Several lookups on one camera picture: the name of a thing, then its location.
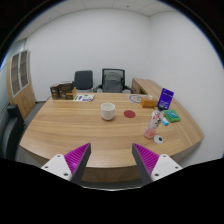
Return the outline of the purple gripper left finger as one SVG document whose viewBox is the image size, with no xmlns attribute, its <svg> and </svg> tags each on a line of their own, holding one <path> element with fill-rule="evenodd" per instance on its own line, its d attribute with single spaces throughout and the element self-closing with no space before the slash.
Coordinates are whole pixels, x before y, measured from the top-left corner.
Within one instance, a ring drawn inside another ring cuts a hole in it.
<svg viewBox="0 0 224 224">
<path fill-rule="evenodd" d="M 91 144 L 84 144 L 66 155 L 56 154 L 42 169 L 65 180 L 80 184 L 91 155 Z"/>
</svg>

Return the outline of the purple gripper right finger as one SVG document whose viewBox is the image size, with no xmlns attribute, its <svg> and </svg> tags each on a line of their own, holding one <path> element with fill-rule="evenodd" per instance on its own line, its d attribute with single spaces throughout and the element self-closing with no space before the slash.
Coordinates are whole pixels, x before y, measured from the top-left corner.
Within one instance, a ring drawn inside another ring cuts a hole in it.
<svg viewBox="0 0 224 224">
<path fill-rule="evenodd" d="M 158 155 L 151 150 L 132 144 L 132 154 L 138 166 L 143 185 L 147 185 L 182 169 L 167 154 Z"/>
</svg>

